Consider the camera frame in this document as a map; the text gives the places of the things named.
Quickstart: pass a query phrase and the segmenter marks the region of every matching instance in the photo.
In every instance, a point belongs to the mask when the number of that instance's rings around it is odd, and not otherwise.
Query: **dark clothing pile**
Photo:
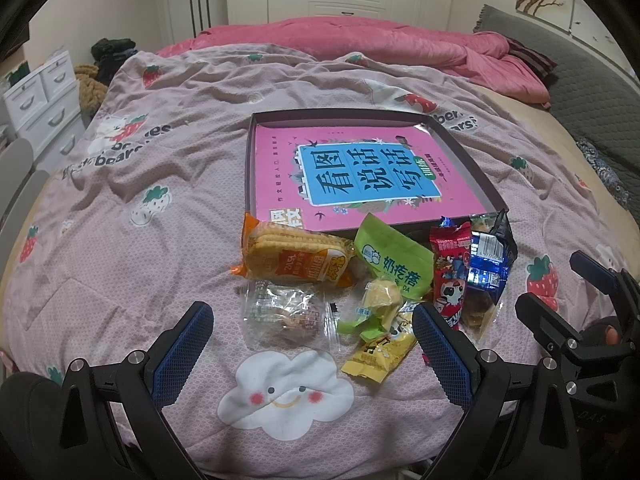
[[[137,53],[136,42],[129,38],[124,40],[102,38],[91,47],[91,54],[94,56],[95,65],[98,67],[98,75],[95,79],[109,86],[123,63]]]

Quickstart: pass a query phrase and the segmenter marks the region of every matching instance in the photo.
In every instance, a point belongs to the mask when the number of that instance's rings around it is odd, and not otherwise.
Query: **drawer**
[[[43,113],[18,130],[17,136],[27,139],[31,143],[33,158],[38,158],[49,143],[58,136],[62,128],[79,113],[78,91],[78,83],[68,86],[62,95],[47,105]]]
[[[37,73],[4,93],[4,106],[17,130],[47,104],[42,81]]]
[[[74,148],[76,142],[84,135],[82,116],[78,113],[72,117],[58,136],[43,150],[34,165],[36,170],[44,170],[53,174],[63,163],[66,156]]]
[[[309,2],[310,16],[360,16],[361,18],[382,18],[383,9],[370,9],[340,4]]]
[[[51,101],[76,80],[76,74],[74,73],[74,67],[71,64],[69,53],[65,52],[55,59],[52,59],[48,65],[40,70],[40,77],[42,78],[47,99]]]

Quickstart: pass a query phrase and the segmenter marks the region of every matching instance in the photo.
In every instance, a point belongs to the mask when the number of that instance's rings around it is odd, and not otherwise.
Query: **gray pillow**
[[[629,211],[640,220],[640,95],[595,55],[530,20],[491,6],[475,32],[494,30],[549,56],[558,66],[545,80],[551,113],[574,139],[585,137],[630,192]]]

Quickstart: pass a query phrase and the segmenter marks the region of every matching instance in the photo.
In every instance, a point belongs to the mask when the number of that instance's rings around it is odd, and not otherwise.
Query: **drawer handle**
[[[60,112],[60,117],[58,117],[58,118],[54,118],[54,117],[50,118],[49,122],[47,124],[49,126],[58,126],[62,122],[62,119],[64,119],[64,118],[65,118],[65,109],[62,108],[62,111]]]
[[[29,108],[32,104],[33,104],[33,100],[35,99],[35,95],[31,96],[31,99],[26,100],[25,102],[23,102],[20,105],[20,110],[25,111],[27,108]]]
[[[62,155],[68,155],[75,145],[76,145],[76,138],[71,137],[71,140],[68,142],[68,144],[64,148],[60,150],[60,153],[62,153]]]

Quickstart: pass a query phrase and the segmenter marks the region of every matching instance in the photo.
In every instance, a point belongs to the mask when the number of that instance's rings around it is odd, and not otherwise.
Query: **pink comforter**
[[[264,25],[223,25],[194,40],[165,47],[158,54],[175,56],[188,50],[235,43],[273,43],[295,48],[318,60],[350,52],[387,64],[425,65],[526,103],[546,104],[549,94],[497,32],[441,32],[395,22],[350,16],[293,18]]]

